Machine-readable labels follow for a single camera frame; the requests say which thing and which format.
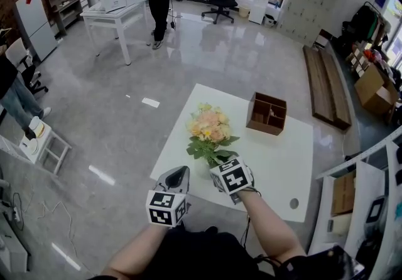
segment jeans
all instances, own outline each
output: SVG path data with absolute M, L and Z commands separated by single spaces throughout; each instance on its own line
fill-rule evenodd
M 156 23 L 154 39 L 162 41 L 168 25 L 166 19 L 169 13 L 169 0 L 149 0 L 149 9 Z
M 23 106 L 33 116 L 38 116 L 40 119 L 43 117 L 43 109 L 38 105 L 28 88 L 25 87 L 23 77 L 20 73 L 17 74 L 13 84 L 0 100 L 0 104 L 24 130 L 29 127 L 32 116 L 25 112 Z

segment flower bouquet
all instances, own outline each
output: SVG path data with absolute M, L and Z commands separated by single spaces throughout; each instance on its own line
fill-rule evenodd
M 198 105 L 198 111 L 192 114 L 192 120 L 187 123 L 191 133 L 191 143 L 187 153 L 194 159 L 204 158 L 210 168 L 223 164 L 236 152 L 218 149 L 219 146 L 230 146 L 239 137 L 231 136 L 229 118 L 220 107 L 212 108 L 209 104 Z

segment small hole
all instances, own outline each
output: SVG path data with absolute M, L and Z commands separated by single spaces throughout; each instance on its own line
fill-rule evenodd
M 297 198 L 292 198 L 290 201 L 290 208 L 297 209 L 299 207 L 299 200 Z

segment wooden box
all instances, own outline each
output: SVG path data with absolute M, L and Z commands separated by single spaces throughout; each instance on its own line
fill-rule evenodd
M 256 92 L 250 101 L 246 127 L 277 136 L 285 126 L 286 111 L 284 100 Z

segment white cabinet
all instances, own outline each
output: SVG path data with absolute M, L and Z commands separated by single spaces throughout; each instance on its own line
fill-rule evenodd
M 278 20 L 278 31 L 312 46 L 325 26 L 336 0 L 287 0 Z

